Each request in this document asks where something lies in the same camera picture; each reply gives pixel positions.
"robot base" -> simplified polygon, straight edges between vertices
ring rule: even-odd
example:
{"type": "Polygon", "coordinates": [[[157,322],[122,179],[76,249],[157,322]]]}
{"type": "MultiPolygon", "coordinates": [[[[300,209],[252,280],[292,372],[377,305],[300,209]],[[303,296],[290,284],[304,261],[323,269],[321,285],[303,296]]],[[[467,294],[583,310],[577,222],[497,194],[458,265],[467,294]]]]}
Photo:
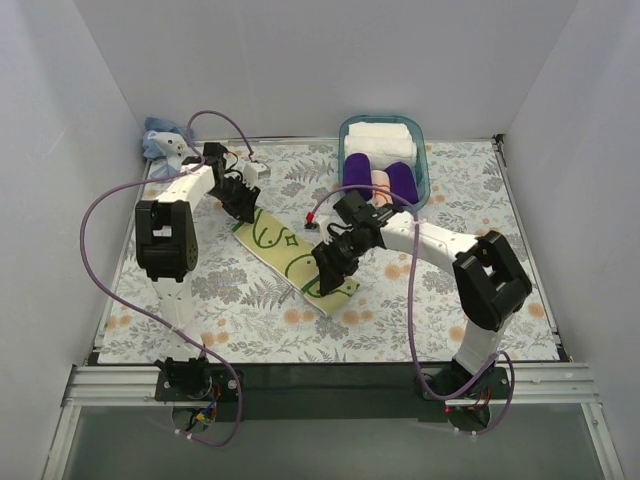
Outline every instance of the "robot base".
{"type": "MultiPolygon", "coordinates": [[[[426,376],[427,385],[438,395],[448,395],[455,392],[470,378],[468,373],[454,362],[442,369],[423,368],[422,373],[426,376]]],[[[415,386],[425,400],[442,403],[442,408],[447,412],[451,425],[467,432],[486,428],[491,421],[491,413],[488,408],[490,401],[506,400],[510,390],[507,372],[502,367],[490,369],[467,393],[456,399],[469,400],[467,405],[446,407],[442,400],[433,398],[427,392],[422,392],[417,378],[415,386]]]]}

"glass panel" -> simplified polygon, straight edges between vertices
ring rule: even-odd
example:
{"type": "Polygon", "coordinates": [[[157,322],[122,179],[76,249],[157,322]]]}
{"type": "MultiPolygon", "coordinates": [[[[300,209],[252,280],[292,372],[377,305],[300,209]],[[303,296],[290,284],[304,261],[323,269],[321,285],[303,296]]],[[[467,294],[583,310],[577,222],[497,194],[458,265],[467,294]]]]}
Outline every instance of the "glass panel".
{"type": "Polygon", "coordinates": [[[514,405],[477,439],[410,419],[251,421],[222,449],[174,435],[170,416],[168,407],[83,408],[64,478],[604,478],[580,405],[514,405]]]}

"rolled towel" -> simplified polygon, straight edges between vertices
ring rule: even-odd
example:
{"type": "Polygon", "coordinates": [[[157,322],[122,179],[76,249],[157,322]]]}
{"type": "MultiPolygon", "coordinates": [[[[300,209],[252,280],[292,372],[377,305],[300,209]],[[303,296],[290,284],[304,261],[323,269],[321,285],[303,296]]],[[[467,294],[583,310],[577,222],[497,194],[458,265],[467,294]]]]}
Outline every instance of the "rolled towel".
{"type": "MultiPolygon", "coordinates": [[[[385,169],[387,175],[389,175],[389,183],[391,184],[391,192],[396,195],[400,195],[409,203],[415,205],[420,200],[418,196],[418,189],[416,187],[416,180],[413,177],[411,168],[402,162],[397,162],[385,169]]],[[[396,205],[404,204],[397,201],[395,198],[393,202],[396,205]]]]}
{"type": "Polygon", "coordinates": [[[404,123],[367,123],[349,125],[349,135],[353,137],[402,138],[411,140],[411,133],[404,123]]]}
{"type": "MultiPolygon", "coordinates": [[[[389,182],[389,175],[382,170],[371,171],[371,182],[374,187],[384,188],[385,190],[391,190],[391,183],[389,182]]],[[[387,203],[393,203],[391,195],[384,194],[382,192],[373,192],[373,205],[381,207],[387,203]]]]}
{"type": "Polygon", "coordinates": [[[401,161],[414,167],[418,148],[411,140],[400,138],[352,137],[344,138],[345,155],[366,153],[375,170],[384,170],[389,165],[401,161]]]}
{"type": "MultiPolygon", "coordinates": [[[[354,153],[349,155],[344,161],[342,169],[342,184],[349,185],[371,185],[371,164],[369,157],[364,153],[354,153]]],[[[372,196],[369,189],[358,189],[358,192],[365,200],[372,196]]]]}

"cable connector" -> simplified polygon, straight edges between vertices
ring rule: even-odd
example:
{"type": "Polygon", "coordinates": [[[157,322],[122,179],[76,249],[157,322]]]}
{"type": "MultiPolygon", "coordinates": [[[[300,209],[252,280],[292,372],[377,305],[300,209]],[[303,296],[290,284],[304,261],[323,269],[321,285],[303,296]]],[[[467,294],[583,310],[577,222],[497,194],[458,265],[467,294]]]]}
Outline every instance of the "cable connector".
{"type": "Polygon", "coordinates": [[[318,228],[318,224],[313,221],[314,217],[313,212],[307,213],[307,223],[304,224],[306,230],[316,230],[318,228]]]}

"white towel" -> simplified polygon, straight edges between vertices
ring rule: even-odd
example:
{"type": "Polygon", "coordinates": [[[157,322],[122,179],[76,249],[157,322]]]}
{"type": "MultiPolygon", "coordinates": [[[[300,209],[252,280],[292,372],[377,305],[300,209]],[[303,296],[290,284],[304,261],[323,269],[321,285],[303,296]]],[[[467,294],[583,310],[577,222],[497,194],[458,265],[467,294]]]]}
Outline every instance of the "white towel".
{"type": "MultiPolygon", "coordinates": [[[[389,181],[389,175],[382,170],[371,170],[371,184],[374,187],[384,188],[391,191],[391,182],[389,181]]],[[[387,203],[393,203],[391,195],[386,195],[382,192],[373,192],[373,205],[381,207],[387,203]]]]}
{"type": "Polygon", "coordinates": [[[349,125],[349,135],[352,137],[403,138],[411,140],[409,129],[404,123],[352,123],[349,125]]]}
{"type": "Polygon", "coordinates": [[[352,137],[344,138],[345,156],[365,153],[373,170],[384,170],[396,162],[404,162],[414,168],[418,148],[411,140],[400,138],[352,137]]]}

